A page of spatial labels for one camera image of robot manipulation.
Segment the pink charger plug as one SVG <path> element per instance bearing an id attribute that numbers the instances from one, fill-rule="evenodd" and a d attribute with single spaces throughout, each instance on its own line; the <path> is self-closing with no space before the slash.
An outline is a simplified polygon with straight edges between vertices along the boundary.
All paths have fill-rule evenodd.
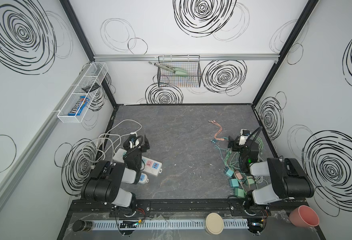
<path id="1" fill-rule="evenodd" d="M 242 176 L 242 174 L 239 171 L 235 171 L 234 174 L 235 174 L 235 176 L 236 176 L 236 178 L 238 180 L 242 180 L 243 179 L 243 176 Z"/>

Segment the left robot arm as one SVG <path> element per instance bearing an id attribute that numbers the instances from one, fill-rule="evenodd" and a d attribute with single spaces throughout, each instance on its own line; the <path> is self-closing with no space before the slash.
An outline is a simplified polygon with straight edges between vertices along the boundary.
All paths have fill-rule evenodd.
<path id="1" fill-rule="evenodd" d="M 122 162 L 100 161 L 91 171 L 81 189 L 81 199 L 112 204 L 127 215 L 133 215 L 137 209 L 137 198 L 132 192 L 125 191 L 121 184 L 146 184 L 149 179 L 143 173 L 143 153 L 150 149 L 145 135 L 129 135 L 123 144 Z"/>

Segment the white multicolour power strip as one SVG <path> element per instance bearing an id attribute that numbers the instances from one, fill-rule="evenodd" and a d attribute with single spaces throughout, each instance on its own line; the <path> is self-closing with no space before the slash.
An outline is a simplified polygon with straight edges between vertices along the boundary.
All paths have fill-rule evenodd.
<path id="1" fill-rule="evenodd" d="M 126 152 L 127 151 L 124 149 L 118 149 L 118 151 L 113 156 L 113 161 L 123 163 L 124 162 L 123 156 L 126 154 Z M 163 164 L 161 162 L 158 162 L 146 157 L 142 157 L 142 167 L 144 167 L 142 172 L 155 177 L 157 177 L 163 171 L 162 169 Z"/>

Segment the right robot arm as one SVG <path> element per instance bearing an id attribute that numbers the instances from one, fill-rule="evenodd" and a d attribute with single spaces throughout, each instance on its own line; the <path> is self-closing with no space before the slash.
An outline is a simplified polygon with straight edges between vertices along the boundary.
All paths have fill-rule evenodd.
<path id="1" fill-rule="evenodd" d="M 228 137 L 228 148 L 239 153 L 239 172 L 247 177 L 270 177 L 270 184 L 250 190 L 244 197 L 243 208 L 251 216 L 261 207 L 287 199 L 311 198 L 314 186 L 295 158 L 268 158 L 259 160 L 259 144 L 256 143 L 262 128 L 252 133 L 241 130 L 235 139 Z"/>

